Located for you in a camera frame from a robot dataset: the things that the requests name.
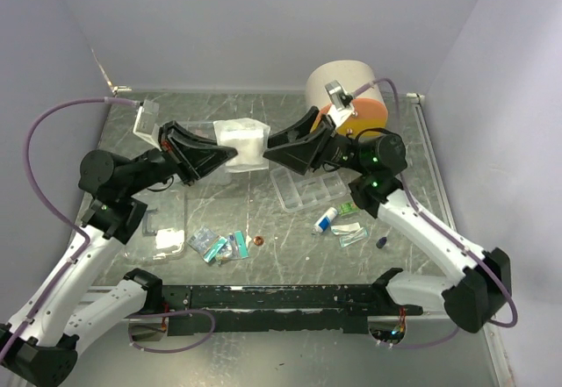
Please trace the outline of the clear compartment tray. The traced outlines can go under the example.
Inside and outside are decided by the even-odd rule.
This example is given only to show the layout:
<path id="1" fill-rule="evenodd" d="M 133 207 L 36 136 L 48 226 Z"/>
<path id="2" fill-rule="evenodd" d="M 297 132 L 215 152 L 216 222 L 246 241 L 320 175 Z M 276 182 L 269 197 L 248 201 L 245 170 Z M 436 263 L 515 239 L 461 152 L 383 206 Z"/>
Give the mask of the clear compartment tray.
<path id="1" fill-rule="evenodd" d="M 270 179 L 286 212 L 329 204 L 348 193 L 347 185 L 337 172 L 302 176 L 287 168 L 275 168 L 270 172 Z"/>

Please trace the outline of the white gauze packet blue print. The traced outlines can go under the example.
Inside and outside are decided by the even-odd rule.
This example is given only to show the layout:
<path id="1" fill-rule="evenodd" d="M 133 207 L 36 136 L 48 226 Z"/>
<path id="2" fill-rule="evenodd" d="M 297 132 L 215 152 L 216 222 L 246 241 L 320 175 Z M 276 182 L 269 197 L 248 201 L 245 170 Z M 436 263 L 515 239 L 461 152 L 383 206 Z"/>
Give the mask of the white gauze packet blue print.
<path id="1" fill-rule="evenodd" d="M 269 168 L 263 157 L 270 135 L 270 126 L 252 118 L 216 120 L 213 128 L 217 144 L 232 147 L 237 155 L 226 162 L 228 173 L 237 174 Z"/>

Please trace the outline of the teal bandage packet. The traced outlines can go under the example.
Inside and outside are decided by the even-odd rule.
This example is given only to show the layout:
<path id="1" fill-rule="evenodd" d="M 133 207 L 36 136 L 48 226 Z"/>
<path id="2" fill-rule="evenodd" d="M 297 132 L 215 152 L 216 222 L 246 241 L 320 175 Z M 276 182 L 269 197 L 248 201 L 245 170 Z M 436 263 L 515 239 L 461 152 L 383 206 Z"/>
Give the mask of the teal bandage packet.
<path id="1" fill-rule="evenodd" d="M 241 231 L 230 233 L 227 237 L 220 236 L 204 254 L 206 262 L 215 261 L 219 265 L 248 257 L 246 238 Z"/>

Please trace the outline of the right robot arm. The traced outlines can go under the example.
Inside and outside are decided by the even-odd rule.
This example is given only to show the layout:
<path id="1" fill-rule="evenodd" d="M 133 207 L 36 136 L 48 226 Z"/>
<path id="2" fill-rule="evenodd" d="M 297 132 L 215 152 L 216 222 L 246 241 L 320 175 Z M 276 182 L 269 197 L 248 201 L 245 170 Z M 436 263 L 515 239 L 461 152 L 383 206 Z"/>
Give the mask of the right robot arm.
<path id="1" fill-rule="evenodd" d="M 324 166 L 357 172 L 349 183 L 355 205 L 403 234 L 445 275 L 441 290 L 429 292 L 427 284 L 419 283 L 411 296 L 399 286 L 405 275 L 393 276 L 372 294 L 378 312 L 389 315 L 402 304 L 434 302 L 457 327 L 476 333 L 507 305 L 512 312 L 507 325 L 517 323 L 508 255 L 467 240 L 414 198 L 402 176 L 406 147 L 397 133 L 375 127 L 341 135 L 333 119 L 313 107 L 296 124 L 270 136 L 263 156 L 300 175 Z"/>

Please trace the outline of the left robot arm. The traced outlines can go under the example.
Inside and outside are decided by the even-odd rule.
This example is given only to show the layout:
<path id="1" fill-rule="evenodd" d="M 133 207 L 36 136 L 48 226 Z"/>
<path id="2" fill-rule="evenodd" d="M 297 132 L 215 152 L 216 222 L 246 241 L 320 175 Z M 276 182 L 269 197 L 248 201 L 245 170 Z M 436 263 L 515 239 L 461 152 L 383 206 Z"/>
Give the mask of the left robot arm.
<path id="1" fill-rule="evenodd" d="M 142 269 L 127 272 L 111 292 L 76 310 L 141 225 L 148 207 L 137 193 L 172 176 L 191 185 L 237 155 L 176 122 L 164 125 L 157 141 L 157 148 L 132 159 L 105 150 L 84 156 L 78 186 L 92 200 L 76 236 L 40 289 L 1 326 L 2 366 L 32 385 L 60 385 L 89 344 L 122 319 L 164 312 L 162 280 Z"/>

